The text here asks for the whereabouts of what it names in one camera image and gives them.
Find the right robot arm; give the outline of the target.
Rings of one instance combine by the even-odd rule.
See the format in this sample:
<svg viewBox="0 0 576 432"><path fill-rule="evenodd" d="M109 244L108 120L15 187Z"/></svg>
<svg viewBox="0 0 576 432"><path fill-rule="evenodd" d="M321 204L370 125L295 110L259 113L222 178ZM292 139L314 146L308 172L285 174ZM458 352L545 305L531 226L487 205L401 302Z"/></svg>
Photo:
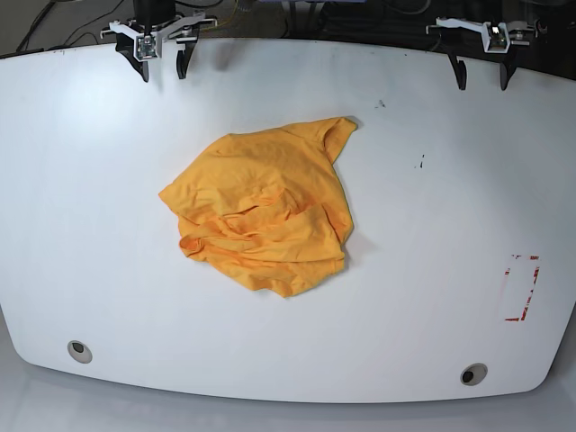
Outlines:
<svg viewBox="0 0 576 432"><path fill-rule="evenodd" d="M112 21L101 37L115 37L115 51L121 54L144 82L149 81L149 63L163 56L163 45L177 47L175 70L184 80L199 40L201 29L216 26L217 18L193 7L189 14L179 13L175 1L135 1L135 16L127 21Z"/></svg>

